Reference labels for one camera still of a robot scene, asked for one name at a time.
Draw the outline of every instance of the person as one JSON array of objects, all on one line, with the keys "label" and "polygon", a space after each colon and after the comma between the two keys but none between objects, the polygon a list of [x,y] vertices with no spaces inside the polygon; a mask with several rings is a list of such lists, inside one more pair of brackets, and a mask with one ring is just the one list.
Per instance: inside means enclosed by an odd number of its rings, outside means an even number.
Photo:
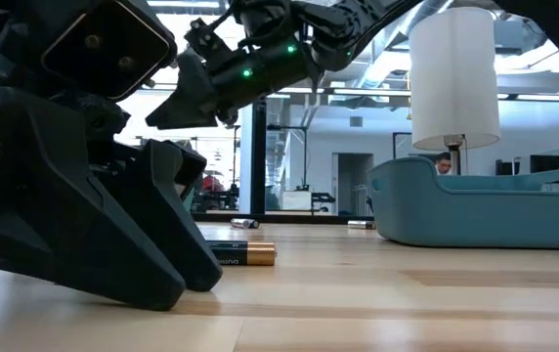
[{"label": "person", "polygon": [[452,172],[452,155],[448,152],[438,154],[436,160],[436,172],[438,175],[451,175]]}]

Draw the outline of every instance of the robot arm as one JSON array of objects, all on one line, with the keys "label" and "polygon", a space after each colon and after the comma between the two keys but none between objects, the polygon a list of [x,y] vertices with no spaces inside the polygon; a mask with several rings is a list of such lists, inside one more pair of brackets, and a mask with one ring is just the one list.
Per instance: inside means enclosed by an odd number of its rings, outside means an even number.
[{"label": "robot arm", "polygon": [[[309,78],[315,89],[325,70],[346,67],[386,25],[420,0],[342,0],[325,7],[289,0],[234,0],[211,24],[197,20],[181,54],[178,87],[147,118],[158,129],[216,126],[237,119],[237,109]],[[559,2],[497,0],[505,11],[534,20],[559,48]],[[214,33],[233,15],[246,39],[231,51]],[[312,38],[307,39],[307,28]]]}]

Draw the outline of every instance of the ceiling pipe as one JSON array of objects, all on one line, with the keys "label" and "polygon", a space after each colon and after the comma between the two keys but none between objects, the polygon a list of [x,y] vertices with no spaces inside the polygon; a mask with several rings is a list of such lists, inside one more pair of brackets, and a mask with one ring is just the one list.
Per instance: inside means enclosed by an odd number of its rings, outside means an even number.
[{"label": "ceiling pipe", "polygon": [[425,0],[414,6],[392,29],[391,34],[384,38],[386,41],[384,50],[375,59],[373,65],[366,70],[365,74],[357,80],[354,87],[365,89],[378,88],[393,70],[388,68],[390,66],[387,64],[389,53],[386,50],[407,41],[412,29],[419,22],[434,14],[443,12],[452,2],[453,0]]}]

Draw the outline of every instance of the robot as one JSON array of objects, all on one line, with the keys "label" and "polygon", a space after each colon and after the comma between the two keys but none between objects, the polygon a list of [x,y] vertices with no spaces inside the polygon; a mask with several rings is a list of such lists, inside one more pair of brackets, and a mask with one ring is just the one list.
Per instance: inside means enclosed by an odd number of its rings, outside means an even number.
[{"label": "robot", "polygon": [[[191,23],[178,55],[145,0],[0,0],[0,270],[156,311],[210,290],[221,266],[182,205],[205,159],[170,142],[117,144],[129,115],[116,102],[177,65],[177,89],[147,124],[230,126],[290,84],[316,88],[419,2],[232,0],[217,21]],[[559,48],[559,1],[496,3]],[[235,50],[214,32],[229,16],[246,33]]]}]

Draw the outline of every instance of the desk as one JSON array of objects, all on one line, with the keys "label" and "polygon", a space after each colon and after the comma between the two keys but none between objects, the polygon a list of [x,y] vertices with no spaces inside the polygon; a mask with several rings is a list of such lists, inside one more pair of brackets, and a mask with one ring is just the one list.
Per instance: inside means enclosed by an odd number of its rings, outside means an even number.
[{"label": "desk", "polygon": [[169,313],[0,272],[0,352],[559,352],[559,251],[404,247],[344,226],[201,225],[274,241]]}]

